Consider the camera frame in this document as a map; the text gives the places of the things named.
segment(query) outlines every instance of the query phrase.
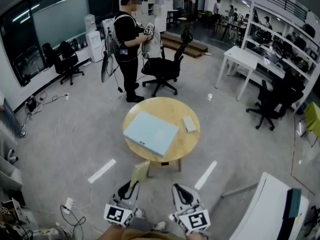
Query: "white floor marking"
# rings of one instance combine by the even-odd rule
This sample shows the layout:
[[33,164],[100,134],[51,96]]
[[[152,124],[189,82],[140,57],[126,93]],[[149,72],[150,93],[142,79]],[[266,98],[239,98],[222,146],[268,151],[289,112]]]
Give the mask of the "white floor marking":
[[88,181],[92,184],[97,179],[99,179],[106,171],[108,171],[114,164],[116,163],[116,160],[111,159],[109,162],[107,162],[100,170],[98,170],[94,175],[92,175]]
[[208,177],[210,176],[210,174],[212,173],[212,171],[214,170],[214,168],[216,167],[217,165],[217,161],[213,161],[209,168],[206,169],[205,173],[201,176],[201,178],[198,180],[198,182],[194,185],[194,188],[196,190],[200,190],[203,185],[206,183]]

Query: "black pants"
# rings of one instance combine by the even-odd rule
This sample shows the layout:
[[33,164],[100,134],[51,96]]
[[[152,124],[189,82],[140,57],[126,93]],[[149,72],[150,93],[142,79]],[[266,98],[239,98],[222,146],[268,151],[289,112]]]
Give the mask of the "black pants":
[[130,61],[118,61],[124,78],[124,89],[127,97],[136,95],[135,84],[138,74],[138,57]]

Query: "ceiling light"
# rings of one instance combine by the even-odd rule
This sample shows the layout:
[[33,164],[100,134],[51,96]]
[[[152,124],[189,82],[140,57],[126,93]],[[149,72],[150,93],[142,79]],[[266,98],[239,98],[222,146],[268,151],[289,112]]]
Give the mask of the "ceiling light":
[[[31,10],[33,10],[34,8],[37,8],[40,4],[38,3],[37,5],[31,7]],[[17,19],[21,18],[23,15],[26,15],[30,10],[26,10],[23,13],[21,13],[20,15],[18,15],[17,17],[15,17],[12,22],[15,22]]]
[[59,3],[63,2],[63,1],[67,1],[67,0],[61,0],[61,1],[59,1],[59,2],[56,2],[56,4],[59,4]]
[[30,16],[26,17],[25,19],[23,19],[23,20],[20,21],[20,24],[21,24],[21,23],[24,23],[26,20],[29,20],[29,19],[30,19]]

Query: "black shoe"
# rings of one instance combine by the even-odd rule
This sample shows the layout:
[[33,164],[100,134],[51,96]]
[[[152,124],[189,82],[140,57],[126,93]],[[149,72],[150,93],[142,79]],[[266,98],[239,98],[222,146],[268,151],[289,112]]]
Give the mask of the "black shoe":
[[133,96],[133,97],[126,97],[126,101],[127,102],[135,102],[135,103],[139,103],[145,100],[145,97],[141,97],[141,96]]

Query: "white desk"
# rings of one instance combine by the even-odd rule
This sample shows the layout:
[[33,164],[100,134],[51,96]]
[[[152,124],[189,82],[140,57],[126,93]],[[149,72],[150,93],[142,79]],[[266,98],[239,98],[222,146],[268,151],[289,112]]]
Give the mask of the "white desk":
[[[256,186],[251,203],[229,240],[277,240],[283,222],[289,186],[264,172],[258,184],[224,193],[221,197],[237,195]],[[301,196],[299,215],[294,220],[289,240],[297,238],[304,223],[308,206],[308,199]]]
[[253,55],[252,53],[242,50],[237,46],[232,47],[231,49],[227,50],[224,54],[222,66],[220,69],[220,73],[218,76],[218,79],[215,83],[215,88],[218,88],[218,84],[221,80],[222,74],[227,66],[227,61],[231,61],[231,65],[228,69],[227,75],[229,76],[231,68],[233,67],[234,63],[244,67],[245,69],[248,69],[248,75],[246,76],[246,79],[244,81],[244,84],[238,94],[238,97],[236,98],[237,101],[241,98],[242,94],[244,93],[244,90],[249,82],[250,76],[254,70],[256,70],[259,58],[257,56]]

